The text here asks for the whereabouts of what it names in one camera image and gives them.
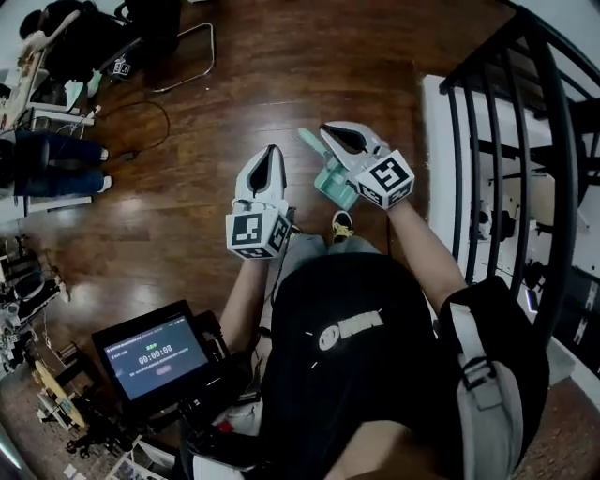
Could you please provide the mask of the black display monitor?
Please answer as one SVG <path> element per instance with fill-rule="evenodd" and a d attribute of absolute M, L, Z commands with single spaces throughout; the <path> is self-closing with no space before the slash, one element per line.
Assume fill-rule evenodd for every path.
<path fill-rule="evenodd" d="M 228 355 L 215 314 L 185 300 L 92 335 L 125 413 L 147 418 L 201 391 Z"/>

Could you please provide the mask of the person's yellow black shoe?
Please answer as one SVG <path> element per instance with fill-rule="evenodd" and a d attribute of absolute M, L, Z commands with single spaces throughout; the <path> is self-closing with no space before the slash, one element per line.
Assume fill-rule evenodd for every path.
<path fill-rule="evenodd" d="M 332 241 L 341 243 L 354 236 L 353 219 L 345 210 L 338 210 L 332 217 Z"/>

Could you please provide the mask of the person's grey trousers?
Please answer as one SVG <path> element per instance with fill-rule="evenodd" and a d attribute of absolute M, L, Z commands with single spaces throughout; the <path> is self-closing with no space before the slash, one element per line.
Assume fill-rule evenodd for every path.
<path fill-rule="evenodd" d="M 327 245 L 320 235 L 298 233 L 290 240 L 283 265 L 293 266 L 323 255 L 346 253 L 381 254 L 369 241 L 360 236 L 354 235 L 340 242 Z"/>

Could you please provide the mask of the black office chair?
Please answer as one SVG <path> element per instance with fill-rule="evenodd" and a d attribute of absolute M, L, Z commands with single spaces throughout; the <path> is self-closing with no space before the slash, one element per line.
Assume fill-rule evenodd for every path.
<path fill-rule="evenodd" d="M 154 94 L 172 90 L 209 76 L 217 64 L 215 26 L 210 22 L 198 23 L 186 30 L 180 29 L 182 0 L 123 0 L 113 11 L 113 18 L 122 24 L 124 42 L 105 62 L 102 70 L 116 81 L 127 82 L 137 72 L 157 68 L 171 57 L 181 40 L 205 30 L 209 38 L 210 61 L 207 68 L 196 75 L 162 87 L 152 87 Z M 118 80 L 111 74 L 113 62 L 125 56 L 131 64 L 127 80 Z"/>

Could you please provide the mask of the wooden board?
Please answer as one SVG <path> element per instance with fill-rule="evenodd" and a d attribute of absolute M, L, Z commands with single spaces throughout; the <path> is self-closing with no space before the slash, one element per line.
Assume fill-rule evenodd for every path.
<path fill-rule="evenodd" d="M 40 381 L 41 390 L 37 393 L 39 408 L 37 418 L 41 423 L 56 422 L 62 429 L 86 428 L 82 414 L 75 407 L 74 394 L 67 394 L 46 366 L 37 360 L 34 378 Z"/>

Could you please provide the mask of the wooden desk white legs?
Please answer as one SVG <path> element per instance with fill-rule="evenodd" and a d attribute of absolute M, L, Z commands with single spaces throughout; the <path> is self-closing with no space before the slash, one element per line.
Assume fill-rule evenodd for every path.
<path fill-rule="evenodd" d="M 46 72 L 42 67 L 45 56 L 44 51 L 38 52 L 20 66 L 0 68 L 0 83 L 8 89 L 8 95 L 0 98 L 0 137 L 10 131 L 35 129 L 38 120 L 61 123 L 71 133 L 79 129 L 81 136 L 86 128 L 95 125 L 101 112 L 99 105 L 83 113 L 75 106 L 34 101 L 36 86 L 42 86 L 41 77 Z"/>

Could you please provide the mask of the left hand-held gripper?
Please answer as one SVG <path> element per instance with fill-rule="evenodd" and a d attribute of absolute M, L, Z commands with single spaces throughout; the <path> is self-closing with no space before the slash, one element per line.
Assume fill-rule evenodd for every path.
<path fill-rule="evenodd" d="M 265 146 L 237 175 L 232 212 L 226 216 L 227 249 L 245 260 L 277 258 L 292 222 L 278 203 L 287 186 L 284 157 L 278 146 Z"/>

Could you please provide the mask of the person's black t-shirt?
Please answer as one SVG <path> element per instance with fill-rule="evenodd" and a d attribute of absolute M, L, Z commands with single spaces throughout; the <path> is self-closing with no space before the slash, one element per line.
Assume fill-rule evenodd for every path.
<path fill-rule="evenodd" d="M 517 379 L 519 464 L 539 427 L 549 367 L 505 283 L 494 277 L 452 294 L 434 330 L 425 296 L 399 262 L 330 254 L 295 269 L 277 292 L 262 382 L 268 480 L 324 480 L 357 429 L 374 421 L 408 427 L 432 446 L 443 474 L 463 480 L 451 303 L 471 309 L 487 355 Z"/>

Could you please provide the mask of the mint green handheld object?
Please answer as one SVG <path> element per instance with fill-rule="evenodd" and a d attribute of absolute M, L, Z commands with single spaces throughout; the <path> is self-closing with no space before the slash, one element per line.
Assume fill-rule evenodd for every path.
<path fill-rule="evenodd" d="M 324 167 L 315 178 L 314 187 L 340 209 L 349 211 L 358 200 L 358 194 L 347 182 L 349 171 L 311 131 L 304 127 L 297 131 L 301 139 L 324 160 Z"/>

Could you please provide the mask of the grey white sling bag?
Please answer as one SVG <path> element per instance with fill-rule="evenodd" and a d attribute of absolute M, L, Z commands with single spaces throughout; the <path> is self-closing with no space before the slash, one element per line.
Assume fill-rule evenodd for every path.
<path fill-rule="evenodd" d="M 524 436 L 517 379 L 486 353 L 471 309 L 456 303 L 449 309 L 460 345 L 456 397 L 463 480 L 508 480 L 518 465 Z"/>

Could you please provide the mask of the person's right forearm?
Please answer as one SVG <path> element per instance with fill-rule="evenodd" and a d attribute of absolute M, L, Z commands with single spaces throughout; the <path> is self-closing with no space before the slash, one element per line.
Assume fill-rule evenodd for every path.
<path fill-rule="evenodd" d="M 467 287 L 457 261 L 408 200 L 387 214 L 413 275 L 439 315 L 446 299 Z"/>

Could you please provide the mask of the black metal railing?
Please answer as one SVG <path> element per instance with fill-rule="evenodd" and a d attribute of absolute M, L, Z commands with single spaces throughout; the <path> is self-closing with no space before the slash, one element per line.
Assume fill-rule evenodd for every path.
<path fill-rule="evenodd" d="M 559 320 L 566 292 L 566 276 L 576 244 L 578 181 L 586 163 L 584 133 L 600 133 L 600 120 L 589 116 L 597 99 L 574 103 L 564 93 L 569 81 L 555 62 L 559 52 L 600 87 L 600 69 L 570 40 L 525 7 L 472 52 L 440 84 L 447 98 L 455 161 L 455 212 L 452 254 L 460 252 L 461 229 L 469 228 L 466 278 L 473 279 L 477 226 L 481 200 L 480 155 L 493 157 L 494 203 L 487 274 L 493 277 L 500 252 L 503 186 L 501 182 L 500 124 L 496 101 L 514 109 L 517 157 L 520 171 L 520 225 L 531 219 L 532 170 L 536 161 L 545 166 L 556 182 L 553 225 L 545 294 L 533 322 L 538 338 L 548 343 Z"/>

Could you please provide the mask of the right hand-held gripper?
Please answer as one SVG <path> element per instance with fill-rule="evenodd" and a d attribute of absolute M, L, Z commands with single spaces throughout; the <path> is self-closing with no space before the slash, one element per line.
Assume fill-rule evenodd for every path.
<path fill-rule="evenodd" d="M 358 155 L 374 155 L 382 147 L 388 147 L 370 127 L 350 121 L 332 121 L 321 125 L 319 131 L 334 157 L 350 170 L 348 180 L 359 195 L 389 210 L 412 193 L 415 175 L 397 149 L 380 158 L 370 157 L 353 167 Z"/>

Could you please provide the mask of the white printed papers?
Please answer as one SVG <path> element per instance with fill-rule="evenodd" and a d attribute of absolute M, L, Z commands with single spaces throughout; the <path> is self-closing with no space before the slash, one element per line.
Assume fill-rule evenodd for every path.
<path fill-rule="evenodd" d="M 140 435 L 104 480 L 169 480 L 175 456 L 171 447 Z"/>

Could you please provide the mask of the person's left forearm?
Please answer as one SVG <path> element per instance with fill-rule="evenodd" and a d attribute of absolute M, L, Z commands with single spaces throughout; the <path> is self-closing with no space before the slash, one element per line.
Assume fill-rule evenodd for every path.
<path fill-rule="evenodd" d="M 244 260 L 219 318 L 221 334 L 231 352 L 246 350 L 258 335 L 270 269 L 267 260 Z"/>

